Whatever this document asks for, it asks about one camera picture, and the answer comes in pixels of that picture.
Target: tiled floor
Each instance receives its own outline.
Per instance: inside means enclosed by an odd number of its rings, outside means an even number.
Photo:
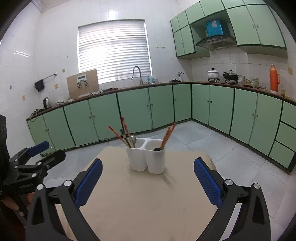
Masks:
[[[165,129],[139,135],[162,139]],[[60,185],[73,179],[74,173],[83,169],[106,146],[123,147],[120,140],[68,151],[66,160],[49,170],[44,179],[47,187]],[[296,212],[296,169],[289,176],[279,168],[235,141],[193,121],[178,124],[166,144],[167,150],[200,150],[214,161],[218,172],[238,185],[261,185],[271,223],[271,239],[277,240]],[[226,229],[221,240],[228,237],[233,227]]]

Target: blue textured pad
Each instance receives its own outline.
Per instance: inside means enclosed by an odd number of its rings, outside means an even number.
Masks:
[[[31,147],[29,152],[28,152],[28,155],[29,156],[36,156],[38,155],[39,153],[47,150],[49,148],[49,142],[48,141],[44,141],[34,147]]]
[[[84,177],[84,179],[76,189],[74,203],[77,208],[86,204],[102,172],[102,161],[100,159],[96,159],[95,164],[92,166],[90,171],[87,173],[87,175]]]
[[[220,207],[223,202],[221,189],[214,180],[214,178],[211,176],[204,164],[198,158],[194,161],[193,168],[195,175],[198,178],[200,184],[202,185],[211,204]]]

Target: orange thermos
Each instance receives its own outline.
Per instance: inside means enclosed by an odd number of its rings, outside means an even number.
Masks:
[[[269,69],[269,74],[270,74],[270,92],[277,94],[278,84],[281,82],[281,80],[274,65],[271,65]]]

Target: beige tabletop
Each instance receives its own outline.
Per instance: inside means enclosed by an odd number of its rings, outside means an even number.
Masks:
[[[97,156],[103,173],[80,211],[101,241],[196,241],[217,210],[195,176],[198,157],[215,170],[203,152],[167,151],[165,171],[157,175],[132,170],[124,148],[106,147]],[[76,240],[61,205],[57,210]]]

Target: window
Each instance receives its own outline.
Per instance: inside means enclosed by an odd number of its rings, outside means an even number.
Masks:
[[[133,67],[151,75],[145,22],[117,20],[78,28],[79,72],[97,69],[99,84],[131,78]]]

